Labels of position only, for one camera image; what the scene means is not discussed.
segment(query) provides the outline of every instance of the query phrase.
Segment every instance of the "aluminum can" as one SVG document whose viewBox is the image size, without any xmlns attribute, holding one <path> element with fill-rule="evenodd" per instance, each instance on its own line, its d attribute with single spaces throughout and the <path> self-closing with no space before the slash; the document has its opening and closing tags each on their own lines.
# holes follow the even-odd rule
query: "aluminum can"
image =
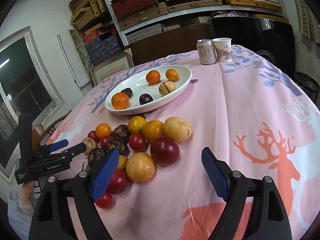
<svg viewBox="0 0 320 240">
<path fill-rule="evenodd" d="M 210 65 L 217 62 L 216 52 L 211 39 L 197 41 L 197 49 L 200 59 L 200 64 Z"/>
</svg>

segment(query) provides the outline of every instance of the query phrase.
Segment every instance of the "wooden chair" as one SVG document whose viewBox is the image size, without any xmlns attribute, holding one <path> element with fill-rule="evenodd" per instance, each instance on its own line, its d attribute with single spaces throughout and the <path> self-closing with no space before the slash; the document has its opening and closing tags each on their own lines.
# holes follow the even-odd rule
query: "wooden chair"
<svg viewBox="0 0 320 240">
<path fill-rule="evenodd" d="M 42 124 L 37 124 L 33 129 L 32 129 L 32 150 L 35 150 L 36 147 L 39 145 L 41 139 L 46 135 L 49 134 L 50 136 L 54 133 L 55 129 L 55 125 L 57 123 L 60 123 L 61 121 L 63 121 L 69 114 L 70 114 L 71 110 L 64 116 L 60 117 L 59 119 L 57 119 L 56 121 L 54 121 L 51 125 L 49 125 L 49 127 L 47 129 L 44 130 L 44 127 Z"/>
</svg>

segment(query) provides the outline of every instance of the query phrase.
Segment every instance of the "sleeve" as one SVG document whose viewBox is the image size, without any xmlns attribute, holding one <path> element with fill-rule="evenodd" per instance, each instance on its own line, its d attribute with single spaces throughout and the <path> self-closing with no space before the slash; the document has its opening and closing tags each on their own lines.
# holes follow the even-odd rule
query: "sleeve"
<svg viewBox="0 0 320 240">
<path fill-rule="evenodd" d="M 9 224 L 22 240 L 28 240 L 34 208 L 32 204 L 24 206 L 19 203 L 19 192 L 14 189 L 8 191 Z"/>
</svg>

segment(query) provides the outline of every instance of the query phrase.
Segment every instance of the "picture frame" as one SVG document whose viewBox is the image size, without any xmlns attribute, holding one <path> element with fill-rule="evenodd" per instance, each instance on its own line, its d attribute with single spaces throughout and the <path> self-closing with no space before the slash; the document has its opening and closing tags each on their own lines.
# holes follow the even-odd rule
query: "picture frame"
<svg viewBox="0 0 320 240">
<path fill-rule="evenodd" d="M 132 67 L 133 60 L 131 54 L 123 51 L 91 69 L 93 85 L 97 86 L 108 76 Z"/>
</svg>

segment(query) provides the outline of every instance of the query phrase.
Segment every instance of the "red tomato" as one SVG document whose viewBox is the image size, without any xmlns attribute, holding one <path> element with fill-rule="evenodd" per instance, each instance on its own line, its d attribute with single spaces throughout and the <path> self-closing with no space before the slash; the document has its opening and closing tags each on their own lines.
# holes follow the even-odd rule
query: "red tomato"
<svg viewBox="0 0 320 240">
<path fill-rule="evenodd" d="M 108 141 L 111 139 L 111 136 L 103 136 L 100 140 L 100 147 L 105 150 L 108 146 Z"/>
<path fill-rule="evenodd" d="M 112 195 L 110 192 L 105 192 L 101 198 L 98 198 L 95 204 L 99 208 L 109 208 L 113 202 Z"/>
<path fill-rule="evenodd" d="M 109 182 L 107 191 L 112 194 L 120 194 L 126 190 L 129 181 L 130 179 L 124 171 L 116 170 Z"/>
<path fill-rule="evenodd" d="M 147 147 L 147 141 L 142 134 L 133 133 L 129 137 L 129 146 L 136 152 L 142 152 Z"/>
<path fill-rule="evenodd" d="M 87 137 L 95 140 L 95 142 L 99 142 L 99 140 L 100 140 L 100 139 L 97 137 L 96 131 L 91 131 L 91 132 L 89 132 Z"/>
</svg>

